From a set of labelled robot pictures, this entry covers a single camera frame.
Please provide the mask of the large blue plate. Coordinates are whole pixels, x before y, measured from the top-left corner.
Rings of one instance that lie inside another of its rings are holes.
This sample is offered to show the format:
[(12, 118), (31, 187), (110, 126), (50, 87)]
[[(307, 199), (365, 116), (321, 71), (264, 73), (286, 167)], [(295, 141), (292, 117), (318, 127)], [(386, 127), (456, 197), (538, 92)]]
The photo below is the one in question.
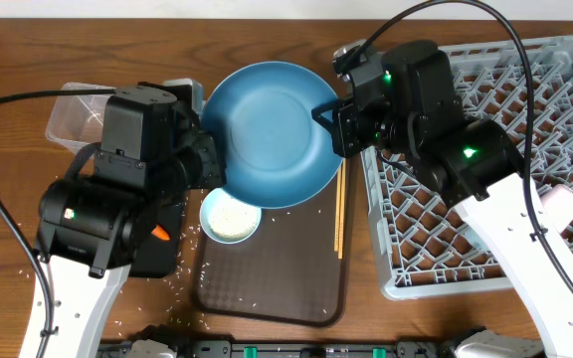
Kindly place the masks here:
[(321, 192), (342, 158), (311, 111), (338, 99), (318, 74), (287, 62), (260, 62), (222, 80), (201, 126), (226, 164), (223, 190), (249, 205), (281, 209)]

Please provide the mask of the orange carrot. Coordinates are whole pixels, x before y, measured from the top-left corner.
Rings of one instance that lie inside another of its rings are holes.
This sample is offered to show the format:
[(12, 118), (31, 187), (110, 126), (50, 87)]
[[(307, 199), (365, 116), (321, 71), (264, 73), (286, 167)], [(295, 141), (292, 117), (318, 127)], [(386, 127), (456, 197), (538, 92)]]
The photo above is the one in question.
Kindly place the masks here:
[(170, 240), (170, 235), (167, 233), (167, 231), (160, 225), (156, 225), (155, 228), (151, 231), (151, 235), (153, 237), (155, 237), (158, 240), (161, 241), (169, 241)]

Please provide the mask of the pink cup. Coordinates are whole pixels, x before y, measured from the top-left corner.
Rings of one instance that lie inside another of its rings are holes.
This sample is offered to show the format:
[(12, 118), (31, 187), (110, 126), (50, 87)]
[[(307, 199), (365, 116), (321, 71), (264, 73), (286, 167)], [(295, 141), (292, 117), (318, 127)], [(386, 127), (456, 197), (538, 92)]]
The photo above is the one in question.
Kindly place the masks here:
[(573, 221), (573, 189), (559, 184), (541, 197), (545, 212), (561, 234)]

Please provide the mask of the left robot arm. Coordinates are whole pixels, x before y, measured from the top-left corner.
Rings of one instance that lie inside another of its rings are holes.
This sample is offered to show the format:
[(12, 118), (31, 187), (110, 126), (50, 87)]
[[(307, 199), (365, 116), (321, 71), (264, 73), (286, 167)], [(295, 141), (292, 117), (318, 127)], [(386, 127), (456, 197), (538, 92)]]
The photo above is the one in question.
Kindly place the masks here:
[(170, 236), (159, 212), (188, 190), (226, 182), (212, 134), (200, 126), (201, 85), (190, 79), (114, 89), (101, 140), (79, 150), (40, 205), (42, 275), (23, 357), (93, 357), (138, 251)]

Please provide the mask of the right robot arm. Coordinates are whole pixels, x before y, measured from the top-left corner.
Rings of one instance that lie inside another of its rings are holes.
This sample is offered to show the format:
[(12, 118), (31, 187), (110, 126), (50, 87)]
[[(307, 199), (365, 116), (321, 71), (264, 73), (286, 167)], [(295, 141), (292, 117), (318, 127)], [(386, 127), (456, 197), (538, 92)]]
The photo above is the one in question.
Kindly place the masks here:
[(368, 147), (404, 156), (489, 248), (526, 306), (549, 357), (573, 357), (573, 255), (536, 194), (506, 131), (464, 112), (447, 54), (429, 40), (380, 52), (338, 49), (335, 73), (350, 95), (311, 115), (349, 158)]

